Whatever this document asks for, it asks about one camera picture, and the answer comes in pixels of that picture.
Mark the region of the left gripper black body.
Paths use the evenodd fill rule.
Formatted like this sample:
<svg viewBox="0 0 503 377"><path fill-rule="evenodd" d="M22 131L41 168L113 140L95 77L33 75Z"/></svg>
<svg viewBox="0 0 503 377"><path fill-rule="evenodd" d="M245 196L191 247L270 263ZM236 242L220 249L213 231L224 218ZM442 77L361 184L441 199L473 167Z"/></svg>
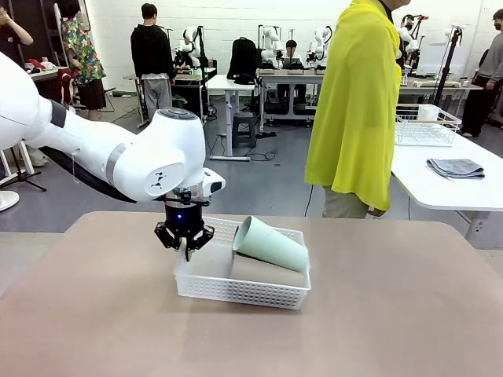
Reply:
<svg viewBox="0 0 503 377"><path fill-rule="evenodd" d="M176 240L193 239L203 230L202 208L199 205L166 203L165 213L165 227Z"/></svg>

